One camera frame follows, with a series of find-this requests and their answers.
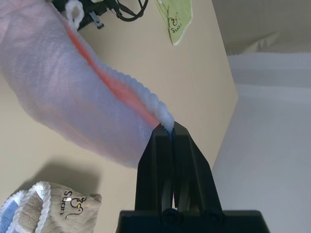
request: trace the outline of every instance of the pink towel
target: pink towel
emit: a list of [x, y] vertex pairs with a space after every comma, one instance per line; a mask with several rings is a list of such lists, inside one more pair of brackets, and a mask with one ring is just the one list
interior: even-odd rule
[[35, 120], [126, 166], [158, 123], [173, 129], [165, 104], [103, 64], [45, 0], [0, 0], [0, 73]]

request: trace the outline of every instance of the cable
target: cable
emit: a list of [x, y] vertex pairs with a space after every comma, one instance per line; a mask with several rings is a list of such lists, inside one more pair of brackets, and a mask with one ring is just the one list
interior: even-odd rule
[[133, 21], [135, 21], [136, 19], [142, 17], [142, 16], [144, 15], [144, 11], [146, 10], [146, 7], [147, 7], [147, 5], [148, 5], [148, 1], [149, 1], [149, 0], [145, 0], [145, 3], [144, 3], [143, 6], [142, 6], [142, 4], [141, 4], [141, 1], [140, 1], [140, 0], [138, 0], [138, 1], [139, 1], [140, 6], [141, 6], [141, 10], [139, 11], [139, 13], [138, 13], [137, 15], [135, 15], [135, 16], [132, 17], [132, 18], [125, 18], [125, 17], [122, 15], [122, 13], [120, 12], [120, 10], [116, 10], [117, 17], [118, 17], [119, 19], [121, 19], [122, 21], [124, 21], [124, 22], [133, 22]]
[[120, 10], [122, 10], [123, 12], [126, 12], [128, 13], [129, 15], [131, 16], [136, 16], [136, 14], [131, 11], [130, 9], [128, 9], [126, 6], [124, 6], [123, 4], [121, 4], [119, 1], [118, 1], [118, 4], [119, 4], [119, 7], [120, 7]]

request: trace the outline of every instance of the white table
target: white table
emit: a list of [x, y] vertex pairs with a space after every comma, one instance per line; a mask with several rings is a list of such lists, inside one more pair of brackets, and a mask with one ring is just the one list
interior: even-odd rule
[[[81, 34], [103, 61], [158, 94], [212, 167], [237, 94], [212, 3], [192, 4], [193, 21], [177, 47], [152, 0], [135, 22], [107, 13], [101, 17], [102, 30], [89, 25]], [[62, 183], [82, 193], [100, 193], [95, 232], [114, 232], [120, 210], [134, 208], [136, 170], [83, 150], [33, 121], [3, 77], [0, 112], [0, 203], [20, 186], [40, 180]]]

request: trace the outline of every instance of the blue towel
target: blue towel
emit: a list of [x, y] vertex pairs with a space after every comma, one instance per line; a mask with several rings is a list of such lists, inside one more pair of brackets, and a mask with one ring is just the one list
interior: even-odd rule
[[16, 209], [18, 208], [21, 199], [25, 196], [26, 191], [19, 191], [12, 195], [0, 208], [0, 233], [6, 233], [8, 230]]

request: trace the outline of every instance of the towel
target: towel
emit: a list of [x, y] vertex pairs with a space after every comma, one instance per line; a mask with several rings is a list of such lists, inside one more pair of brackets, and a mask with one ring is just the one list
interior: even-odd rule
[[74, 26], [45, 0], [1, 0], [0, 74], [36, 121], [136, 167], [152, 130], [171, 131], [174, 118], [136, 79], [102, 63]]
[[85, 196], [60, 184], [38, 182], [1, 233], [91, 233], [101, 201], [99, 194]]
[[169, 29], [172, 44], [178, 45], [192, 21], [191, 0], [155, 0], [155, 3]]
[[0, 233], [6, 233], [8, 230], [16, 209], [27, 191], [21, 190], [9, 197], [0, 208]]

